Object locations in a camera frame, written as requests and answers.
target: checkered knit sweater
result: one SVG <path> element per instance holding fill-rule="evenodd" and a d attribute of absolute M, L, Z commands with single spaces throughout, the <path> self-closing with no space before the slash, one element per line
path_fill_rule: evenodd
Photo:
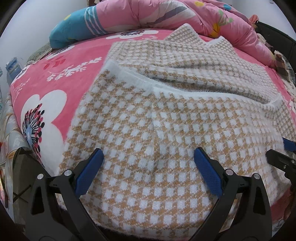
<path fill-rule="evenodd" d="M 205 43 L 184 25 L 164 41 L 113 45 L 73 118 L 60 168 L 101 148 L 103 166 L 81 197 L 92 219 L 125 234 L 185 240 L 216 201 L 194 164 L 195 148 L 238 175 L 259 173 L 273 204 L 288 181 L 265 152 L 283 152 L 282 137 L 295 134 L 264 68 L 242 60 L 224 38 Z"/>

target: blue pillow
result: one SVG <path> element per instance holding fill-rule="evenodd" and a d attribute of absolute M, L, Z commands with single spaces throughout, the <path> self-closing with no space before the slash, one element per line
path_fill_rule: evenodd
<path fill-rule="evenodd" d="M 60 49 L 76 41 L 109 34 L 101 26 L 96 6 L 71 13 L 50 33 L 49 42 L 53 49 Z"/>

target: white flower print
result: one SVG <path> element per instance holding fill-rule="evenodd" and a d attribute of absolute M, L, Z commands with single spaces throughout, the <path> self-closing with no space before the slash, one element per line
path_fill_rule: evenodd
<path fill-rule="evenodd" d="M 149 36 L 149 38 L 144 38 L 144 39 L 158 39 L 158 37 L 151 35 L 151 36 Z"/>
<path fill-rule="evenodd" d="M 59 129 L 52 124 L 62 112 L 67 95 L 62 90 L 53 90 L 40 99 L 32 95 L 21 112 L 21 130 L 30 148 L 51 176 L 59 172 L 64 141 Z"/>
<path fill-rule="evenodd" d="M 22 71 L 14 78 L 14 80 L 12 81 L 12 84 L 18 80 L 19 78 L 21 78 L 26 72 L 27 72 L 27 69 L 31 66 L 31 64 L 25 66 Z"/>
<path fill-rule="evenodd" d="M 22 141 L 23 139 L 21 138 L 21 136 L 17 135 L 16 138 L 14 139 L 13 147 L 19 146 Z"/>
<path fill-rule="evenodd" d="M 115 39 L 115 38 L 131 39 L 131 38 L 141 37 L 144 34 L 157 34 L 157 33 L 158 33 L 157 30 L 141 30 L 141 29 L 140 30 L 131 30 L 131 31 L 126 31 L 126 32 L 116 33 L 115 35 L 106 37 L 106 39 Z"/>
<path fill-rule="evenodd" d="M 295 105 L 294 105 L 294 102 L 292 100 L 290 101 L 289 105 L 291 107 L 291 110 L 296 114 Z"/>
<path fill-rule="evenodd" d="M 14 98 L 12 100 L 13 103 L 15 102 L 16 98 L 18 97 L 18 95 L 19 95 L 20 91 L 22 90 L 22 88 L 26 85 L 26 83 L 29 82 L 30 79 L 31 78 L 28 78 L 26 82 L 23 82 L 23 83 L 19 84 L 17 87 L 15 87 L 13 89 L 13 93 L 15 94 L 15 96 L 14 96 Z"/>
<path fill-rule="evenodd" d="M 66 69 L 64 69 L 60 73 L 52 73 L 52 72 L 50 72 L 51 75 L 47 78 L 47 81 L 49 82 L 49 81 L 52 81 L 53 79 L 54 80 L 59 80 L 63 76 L 69 77 L 69 76 L 73 75 L 75 72 L 82 72 L 82 71 L 86 70 L 86 65 L 97 63 L 101 59 L 102 59 L 102 57 L 98 57 L 98 58 L 92 59 L 90 61 L 83 62 L 83 63 L 79 64 L 78 66 L 76 66 L 74 68 L 73 68 L 73 65 L 71 65 L 71 66 L 67 67 Z"/>
<path fill-rule="evenodd" d="M 71 45 L 71 46 L 67 46 L 67 47 L 65 47 L 65 48 L 59 49 L 57 52 L 55 52 L 55 53 L 53 53 L 53 54 L 51 54 L 51 55 L 48 55 L 45 59 L 46 59 L 46 60 L 52 59 L 52 58 L 54 58 L 55 56 L 57 56 L 58 54 L 60 54 L 60 53 L 64 53 L 64 52 L 67 52 L 67 51 L 69 51 L 70 49 L 72 49 L 72 48 L 74 48 L 74 47 L 75 47 L 75 45 Z"/>

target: fabric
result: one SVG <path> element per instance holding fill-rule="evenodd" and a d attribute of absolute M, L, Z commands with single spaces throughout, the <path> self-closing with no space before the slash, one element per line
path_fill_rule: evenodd
<path fill-rule="evenodd" d="M 258 36 L 261 43 L 266 44 L 266 40 L 261 34 L 257 34 L 257 36 Z"/>
<path fill-rule="evenodd" d="M 249 20 L 252 24 L 255 24 L 257 21 L 259 21 L 259 18 L 257 15 L 254 14 L 249 18 Z"/>
<path fill-rule="evenodd" d="M 16 150 L 20 147 L 28 147 L 27 141 L 17 124 L 17 118 L 13 111 L 11 95 L 9 94 L 4 102 L 0 115 L 0 175 L 2 175 L 5 187 L 0 182 L 0 201 L 5 205 L 9 216 L 14 220 L 13 215 L 13 189 L 12 189 L 12 160 Z"/>
<path fill-rule="evenodd" d="M 52 48 L 50 47 L 50 43 L 48 42 L 28 58 L 26 65 L 34 64 L 35 62 L 37 62 L 38 60 L 42 59 L 44 56 L 49 54 L 51 51 L 52 51 Z"/>
<path fill-rule="evenodd" d="M 51 32 L 52 48 L 77 40 L 139 28 L 176 29 L 188 23 L 202 35 L 225 37 L 234 47 L 274 67 L 274 56 L 257 38 L 246 16 L 215 0 L 112 0 L 76 11 Z"/>
<path fill-rule="evenodd" d="M 274 49 L 286 56 L 292 68 L 296 72 L 296 40 L 282 31 L 258 21 L 256 31 L 264 36 L 267 43 L 274 46 Z"/>
<path fill-rule="evenodd" d="M 3 99 L 2 99 L 2 92 L 1 92 L 1 89 L 0 89 L 0 111 L 2 110 L 2 108 L 3 108 Z"/>
<path fill-rule="evenodd" d="M 280 230 L 280 228 L 283 226 L 284 223 L 285 221 L 281 219 L 272 225 L 272 236 L 274 236 L 278 232 L 278 230 Z"/>
<path fill-rule="evenodd" d="M 282 220 L 284 216 L 284 211 L 289 205 L 290 202 L 290 189 L 284 193 L 284 195 L 276 202 L 277 205 L 271 206 L 271 218 L 273 221 L 275 220 Z"/>
<path fill-rule="evenodd" d="M 30 143 L 31 149 L 34 150 L 39 161 L 51 175 L 58 175 L 60 171 L 59 165 L 62 162 L 67 133 L 71 122 L 74 121 L 75 111 L 101 70 L 112 44 L 118 41 L 163 40 L 172 33 L 175 37 L 172 39 L 172 36 L 170 36 L 168 39 L 181 43 L 186 42 L 190 36 L 192 43 L 186 42 L 188 45 L 204 45 L 205 43 L 201 42 L 198 37 L 206 42 L 212 41 L 209 37 L 197 35 L 196 32 L 187 31 L 184 28 L 175 32 L 167 29 L 120 32 L 82 41 L 60 49 L 35 64 L 27 65 L 21 74 L 15 78 L 10 89 L 18 125 L 25 133 L 25 139 Z M 178 40 L 176 37 L 179 34 L 183 37 Z M 229 43 L 225 41 L 216 42 L 216 44 L 223 44 L 224 48 L 231 51 Z M 295 122 L 293 94 L 287 91 L 284 82 L 276 71 L 258 62 L 245 52 L 236 48 L 234 50 L 247 63 L 261 66 L 266 71 L 278 92 L 281 93 L 285 105 L 289 109 L 291 120 Z M 24 121 L 26 112 L 34 111 L 38 105 L 40 115 L 31 115 L 31 119 Z M 31 135 L 28 134 L 30 128 L 34 129 Z"/>
<path fill-rule="evenodd" d="M 291 67 L 291 64 L 287 60 L 287 58 L 281 54 L 279 51 L 274 52 L 276 61 L 276 71 L 288 82 L 292 82 L 294 85 L 296 85 L 295 82 L 295 73 L 293 68 Z"/>
<path fill-rule="evenodd" d="M 184 41 L 194 35 L 186 25 L 177 31 Z M 222 37 L 202 45 L 176 38 L 114 43 L 72 120 L 61 172 L 103 150 L 81 201 L 105 228 L 189 239 L 216 200 L 194 164 L 198 146 L 239 175 L 258 172 L 271 205 L 289 185 L 265 153 L 283 152 L 295 125 L 264 68 Z M 236 210 L 237 202 L 224 229 Z"/>

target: pink bedsheet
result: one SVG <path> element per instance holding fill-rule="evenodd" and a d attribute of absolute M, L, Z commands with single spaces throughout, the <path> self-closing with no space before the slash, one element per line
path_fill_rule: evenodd
<path fill-rule="evenodd" d="M 11 96 L 17 122 L 31 148 L 51 175 L 57 175 L 74 113 L 85 92 L 93 84 L 106 55 L 116 41 L 164 39 L 172 30 L 140 29 L 86 40 L 51 54 L 24 68 L 11 84 Z M 201 36 L 205 41 L 211 38 Z M 284 97 L 291 118 L 291 96 L 275 70 L 236 49 L 237 54 L 268 72 Z"/>

